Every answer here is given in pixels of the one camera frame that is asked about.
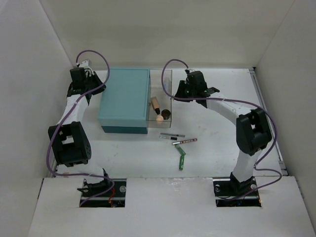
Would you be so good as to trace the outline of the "small black jar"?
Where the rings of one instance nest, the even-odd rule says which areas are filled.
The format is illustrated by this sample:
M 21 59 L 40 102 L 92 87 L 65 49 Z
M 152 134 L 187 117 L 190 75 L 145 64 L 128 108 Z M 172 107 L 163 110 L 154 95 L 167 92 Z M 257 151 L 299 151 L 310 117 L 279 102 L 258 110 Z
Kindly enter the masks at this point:
M 168 110 L 168 109 L 162 110 L 161 116 L 163 117 L 164 120 L 168 120 L 171 116 L 170 110 Z

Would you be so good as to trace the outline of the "clear acrylic drawer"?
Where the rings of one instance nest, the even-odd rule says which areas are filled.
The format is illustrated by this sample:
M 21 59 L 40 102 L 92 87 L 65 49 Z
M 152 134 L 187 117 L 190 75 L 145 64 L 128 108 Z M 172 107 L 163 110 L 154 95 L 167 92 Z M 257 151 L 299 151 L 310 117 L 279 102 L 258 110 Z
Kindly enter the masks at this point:
M 172 123 L 172 99 L 163 90 L 165 88 L 169 94 L 172 92 L 172 71 L 166 70 L 163 74 L 163 79 L 161 79 L 161 74 L 162 70 L 150 69 L 151 92 L 148 105 L 149 115 L 147 119 L 149 128 L 170 128 Z M 164 120 L 162 123 L 156 122 L 157 114 L 151 106 L 151 97 L 158 99 L 160 112 L 164 109 L 170 110 L 171 116 L 168 120 Z

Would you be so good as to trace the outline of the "beige foundation bottle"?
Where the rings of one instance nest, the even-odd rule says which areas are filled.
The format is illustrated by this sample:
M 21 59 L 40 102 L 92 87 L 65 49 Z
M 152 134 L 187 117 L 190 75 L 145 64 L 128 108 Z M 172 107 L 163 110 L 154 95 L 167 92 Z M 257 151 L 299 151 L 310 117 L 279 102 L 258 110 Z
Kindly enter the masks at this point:
M 151 97 L 151 106 L 157 115 L 160 115 L 160 104 L 156 97 Z

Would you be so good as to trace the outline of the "beige makeup sponge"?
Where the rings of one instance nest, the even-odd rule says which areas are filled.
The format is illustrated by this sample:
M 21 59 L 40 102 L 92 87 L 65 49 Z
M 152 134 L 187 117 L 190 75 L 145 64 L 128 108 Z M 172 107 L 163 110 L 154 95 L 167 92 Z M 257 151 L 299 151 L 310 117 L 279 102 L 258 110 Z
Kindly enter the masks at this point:
M 156 117 L 156 122 L 157 122 L 157 123 L 162 123 L 163 121 L 164 121 L 163 116 L 157 115 L 157 117 Z

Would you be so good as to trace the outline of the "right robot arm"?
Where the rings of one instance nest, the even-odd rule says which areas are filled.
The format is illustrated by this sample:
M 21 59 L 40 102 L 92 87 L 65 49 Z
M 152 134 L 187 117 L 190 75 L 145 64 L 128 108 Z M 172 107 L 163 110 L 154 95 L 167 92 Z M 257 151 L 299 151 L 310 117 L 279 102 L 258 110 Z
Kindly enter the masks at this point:
M 217 197 L 241 196 L 254 185 L 253 171 L 261 151 L 272 140 L 266 113 L 261 108 L 250 109 L 238 102 L 228 101 L 214 87 L 208 87 L 201 71 L 185 70 L 187 77 L 179 82 L 175 97 L 178 101 L 196 101 L 215 111 L 236 127 L 236 143 L 239 148 L 237 163 L 229 181 L 216 181 Z

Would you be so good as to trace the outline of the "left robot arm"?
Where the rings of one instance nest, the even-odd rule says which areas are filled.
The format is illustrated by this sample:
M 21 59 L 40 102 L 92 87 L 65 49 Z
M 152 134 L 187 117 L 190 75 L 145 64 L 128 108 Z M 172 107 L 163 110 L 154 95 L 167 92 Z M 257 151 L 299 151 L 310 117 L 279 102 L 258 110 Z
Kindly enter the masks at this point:
M 93 189 L 98 196 L 105 197 L 111 191 L 111 184 L 105 181 L 104 170 L 90 161 L 92 150 L 82 119 L 92 96 L 103 92 L 106 86 L 89 66 L 70 69 L 70 76 L 65 110 L 57 124 L 48 128 L 47 155 L 54 155 L 57 167 L 77 167 L 76 173 L 59 174 L 59 177 L 80 176 L 97 181 Z

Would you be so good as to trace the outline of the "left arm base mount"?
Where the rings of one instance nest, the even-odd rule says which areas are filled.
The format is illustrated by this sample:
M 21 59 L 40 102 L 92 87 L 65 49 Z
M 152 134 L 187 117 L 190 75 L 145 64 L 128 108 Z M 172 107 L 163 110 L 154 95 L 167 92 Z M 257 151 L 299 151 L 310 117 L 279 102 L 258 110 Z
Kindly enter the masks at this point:
M 79 207 L 125 207 L 127 190 L 126 179 L 102 180 L 98 183 L 89 183 L 86 179 L 83 186 L 77 189 L 81 193 Z

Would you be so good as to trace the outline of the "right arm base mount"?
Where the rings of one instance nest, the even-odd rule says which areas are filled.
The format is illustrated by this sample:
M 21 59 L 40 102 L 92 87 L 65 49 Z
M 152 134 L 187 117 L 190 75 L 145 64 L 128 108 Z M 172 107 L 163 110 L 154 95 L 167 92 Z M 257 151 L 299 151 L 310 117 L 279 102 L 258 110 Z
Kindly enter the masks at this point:
M 254 177 L 239 183 L 235 178 L 213 179 L 217 207 L 261 207 L 257 183 Z

